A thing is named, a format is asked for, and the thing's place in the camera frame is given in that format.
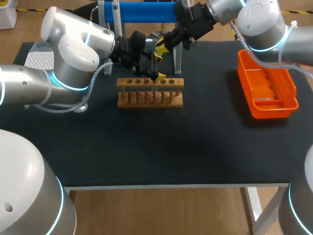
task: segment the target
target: orange tray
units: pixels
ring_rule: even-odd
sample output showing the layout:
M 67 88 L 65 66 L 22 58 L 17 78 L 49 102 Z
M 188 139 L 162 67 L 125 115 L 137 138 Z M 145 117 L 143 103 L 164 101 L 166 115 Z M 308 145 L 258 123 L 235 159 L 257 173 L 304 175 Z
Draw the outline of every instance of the orange tray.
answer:
M 264 68 L 245 50 L 238 56 L 238 75 L 253 117 L 286 118 L 298 109 L 296 87 L 288 70 Z

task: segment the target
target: wooden floor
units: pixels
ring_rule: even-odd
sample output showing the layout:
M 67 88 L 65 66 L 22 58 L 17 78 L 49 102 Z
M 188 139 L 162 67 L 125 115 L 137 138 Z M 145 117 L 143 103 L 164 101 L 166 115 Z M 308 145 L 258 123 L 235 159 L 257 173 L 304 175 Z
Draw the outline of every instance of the wooden floor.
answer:
M 77 8 L 88 0 L 20 0 L 19 8 Z M 280 0 L 282 10 L 313 10 L 312 0 Z M 11 64 L 22 44 L 40 41 L 42 12 L 19 12 L 16 27 L 0 31 L 0 64 Z M 313 25 L 312 15 L 285 15 L 286 23 Z M 167 24 L 164 30 L 170 30 Z M 161 24 L 128 24 L 146 34 Z M 202 40 L 233 40 L 229 26 L 215 26 Z M 259 188 L 262 207 L 275 188 Z M 137 189 L 78 191 L 72 195 L 78 216 L 78 235 L 249 235 L 245 197 L 239 188 Z M 277 228 L 268 235 L 277 235 Z

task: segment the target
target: white container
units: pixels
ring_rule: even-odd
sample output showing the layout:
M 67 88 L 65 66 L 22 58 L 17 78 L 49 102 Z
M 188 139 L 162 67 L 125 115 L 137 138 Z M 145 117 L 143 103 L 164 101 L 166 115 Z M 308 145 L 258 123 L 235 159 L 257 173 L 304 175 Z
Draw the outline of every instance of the white container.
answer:
M 5 6 L 0 6 L 0 29 L 14 28 L 16 23 L 16 0 L 8 0 Z

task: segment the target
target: blue tube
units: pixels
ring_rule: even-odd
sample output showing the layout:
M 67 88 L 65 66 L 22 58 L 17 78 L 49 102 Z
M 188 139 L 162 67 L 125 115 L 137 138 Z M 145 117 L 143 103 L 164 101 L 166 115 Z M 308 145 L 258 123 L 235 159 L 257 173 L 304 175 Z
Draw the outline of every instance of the blue tube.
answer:
M 175 2 L 120 2 L 122 23 L 175 23 Z M 113 23 L 112 2 L 105 2 L 106 23 Z

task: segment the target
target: black tabletop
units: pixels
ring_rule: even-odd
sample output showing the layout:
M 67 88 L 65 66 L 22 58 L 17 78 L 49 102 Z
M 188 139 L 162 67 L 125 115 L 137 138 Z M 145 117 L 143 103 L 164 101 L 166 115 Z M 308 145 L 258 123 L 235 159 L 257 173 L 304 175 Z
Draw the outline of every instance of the black tabletop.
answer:
M 23 44 L 23 65 L 32 44 Z M 198 42 L 182 53 L 183 108 L 117 109 L 113 68 L 98 76 L 86 112 L 1 106 L 0 128 L 38 147 L 64 186 L 287 183 L 313 144 L 313 93 L 292 71 L 299 109 L 254 120 L 241 88 L 236 42 Z M 174 74 L 172 57 L 160 71 Z

